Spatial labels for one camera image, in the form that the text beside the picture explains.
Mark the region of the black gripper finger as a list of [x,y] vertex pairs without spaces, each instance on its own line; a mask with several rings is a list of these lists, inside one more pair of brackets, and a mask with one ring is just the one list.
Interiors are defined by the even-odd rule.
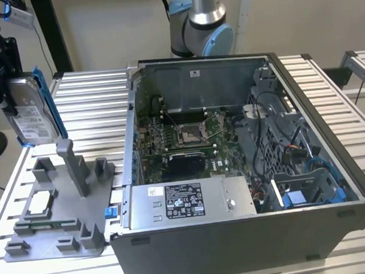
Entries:
[[16,103],[14,102],[10,84],[8,79],[4,79],[1,83],[0,87],[0,95],[1,95],[1,109],[6,116],[15,117],[18,114],[16,110]]

